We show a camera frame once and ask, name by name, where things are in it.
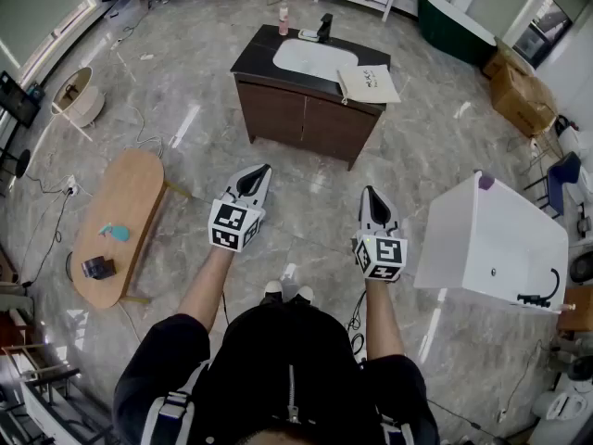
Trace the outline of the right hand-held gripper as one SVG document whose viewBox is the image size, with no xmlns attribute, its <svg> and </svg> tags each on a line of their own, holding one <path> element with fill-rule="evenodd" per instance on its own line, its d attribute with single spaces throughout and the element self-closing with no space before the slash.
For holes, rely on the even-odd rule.
<svg viewBox="0 0 593 445">
<path fill-rule="evenodd" d="M 407 263 L 408 241 L 400 235 L 395 205 L 367 185 L 360 196 L 359 221 L 353 253 L 364 279 L 396 282 Z"/>
</svg>

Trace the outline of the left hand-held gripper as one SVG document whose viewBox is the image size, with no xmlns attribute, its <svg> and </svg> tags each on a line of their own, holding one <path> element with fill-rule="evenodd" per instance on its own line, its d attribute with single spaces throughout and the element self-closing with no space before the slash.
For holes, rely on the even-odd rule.
<svg viewBox="0 0 593 445">
<path fill-rule="evenodd" d="M 212 203 L 208 218 L 208 239 L 214 247 L 242 252 L 259 233 L 266 214 L 272 168 L 259 164 L 236 172 L 226 190 Z"/>
</svg>

